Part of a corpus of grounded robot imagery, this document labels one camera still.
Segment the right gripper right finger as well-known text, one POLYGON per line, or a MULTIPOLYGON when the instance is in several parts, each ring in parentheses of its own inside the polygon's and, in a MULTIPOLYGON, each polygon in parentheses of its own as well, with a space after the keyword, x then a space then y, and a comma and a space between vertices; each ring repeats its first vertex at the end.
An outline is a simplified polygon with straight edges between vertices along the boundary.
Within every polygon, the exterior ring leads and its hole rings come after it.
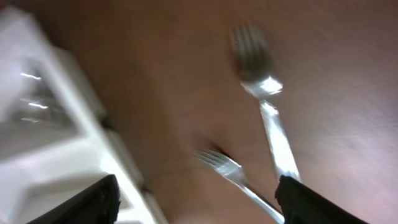
POLYGON ((285 224, 366 224, 289 176, 280 177, 275 199, 285 224))

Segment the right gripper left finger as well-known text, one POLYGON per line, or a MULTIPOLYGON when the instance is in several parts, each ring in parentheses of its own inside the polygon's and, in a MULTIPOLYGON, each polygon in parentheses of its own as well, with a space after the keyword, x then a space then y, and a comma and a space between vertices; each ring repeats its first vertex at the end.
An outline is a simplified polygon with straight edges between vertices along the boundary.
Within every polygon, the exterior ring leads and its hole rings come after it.
POLYGON ((119 205, 118 181, 110 174, 29 224, 114 224, 119 205))

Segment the steel fork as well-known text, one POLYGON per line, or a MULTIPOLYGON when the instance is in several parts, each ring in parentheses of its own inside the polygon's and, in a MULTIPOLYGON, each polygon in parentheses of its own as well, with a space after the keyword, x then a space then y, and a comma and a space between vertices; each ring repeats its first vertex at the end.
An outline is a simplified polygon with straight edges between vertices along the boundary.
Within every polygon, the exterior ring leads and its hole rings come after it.
POLYGON ((243 88, 259 103, 275 171, 301 181, 293 152, 276 107, 283 84, 275 74, 266 40, 259 28, 243 24, 231 31, 231 48, 243 88))
POLYGON ((249 186, 246 182, 243 167, 232 160, 232 158, 221 152, 210 149, 198 151, 195 157, 202 163, 211 167, 224 179, 237 186, 237 188, 244 192, 253 202, 258 204, 276 223, 285 223, 283 214, 249 186))

